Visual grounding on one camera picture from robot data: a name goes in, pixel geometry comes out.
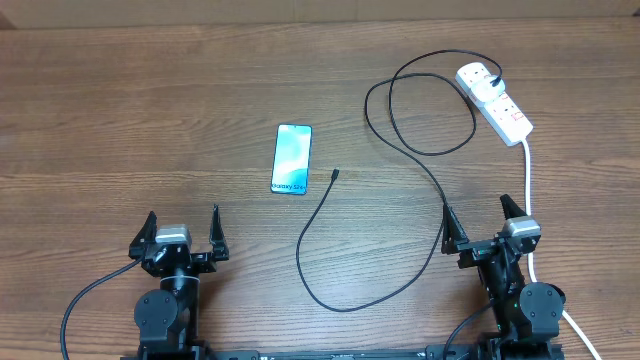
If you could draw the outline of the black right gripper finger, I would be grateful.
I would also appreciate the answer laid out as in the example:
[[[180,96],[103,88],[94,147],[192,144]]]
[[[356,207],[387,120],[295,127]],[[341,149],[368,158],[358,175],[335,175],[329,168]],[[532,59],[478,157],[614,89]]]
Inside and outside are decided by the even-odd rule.
[[[527,215],[526,211],[521,209],[508,194],[502,195],[500,197],[500,202],[506,220]]]
[[[443,254],[458,253],[468,243],[469,238],[452,207],[444,204],[441,252]]]

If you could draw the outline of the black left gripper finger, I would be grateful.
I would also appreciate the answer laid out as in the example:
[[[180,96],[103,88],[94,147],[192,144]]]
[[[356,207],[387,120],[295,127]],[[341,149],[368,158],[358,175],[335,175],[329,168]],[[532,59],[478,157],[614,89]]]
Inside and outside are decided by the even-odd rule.
[[[151,211],[137,235],[129,245],[128,256],[131,259],[139,259],[145,255],[150,244],[155,243],[157,232],[157,216]]]
[[[212,253],[215,261],[227,261],[229,259],[229,247],[225,240],[225,235],[221,225],[219,206],[217,204],[214,204],[212,208],[209,243],[212,246]]]

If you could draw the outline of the Galaxy S24+ smartphone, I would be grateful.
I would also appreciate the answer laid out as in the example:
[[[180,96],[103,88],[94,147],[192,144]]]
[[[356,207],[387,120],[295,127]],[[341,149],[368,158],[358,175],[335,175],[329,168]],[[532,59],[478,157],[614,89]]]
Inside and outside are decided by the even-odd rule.
[[[309,125],[278,126],[271,175],[273,193],[307,193],[312,134],[312,127]]]

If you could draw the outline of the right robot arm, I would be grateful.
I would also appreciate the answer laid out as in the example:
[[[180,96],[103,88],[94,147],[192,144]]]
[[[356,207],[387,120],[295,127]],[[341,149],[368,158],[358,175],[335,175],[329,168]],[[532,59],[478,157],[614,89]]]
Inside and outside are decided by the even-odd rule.
[[[504,226],[493,238],[481,241],[471,241],[453,208],[443,206],[441,252],[457,254],[459,268],[478,271],[489,302],[452,332],[442,357],[453,355],[451,343],[464,327],[492,310],[497,330],[481,334],[460,359],[562,359],[562,348],[552,339],[559,335],[566,295],[553,284],[527,283],[519,265],[522,256],[536,249],[541,227],[509,195],[502,195],[500,201]]]

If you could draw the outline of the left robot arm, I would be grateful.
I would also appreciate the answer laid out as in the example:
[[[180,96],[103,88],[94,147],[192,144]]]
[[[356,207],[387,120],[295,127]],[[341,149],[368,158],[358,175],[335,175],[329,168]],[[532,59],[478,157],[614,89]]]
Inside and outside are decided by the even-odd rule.
[[[139,328],[138,359],[213,359],[209,343],[198,338],[200,276],[229,259],[219,207],[212,208],[207,252],[191,250],[185,224],[159,226],[151,212],[129,245],[129,257],[160,280],[134,308]]]

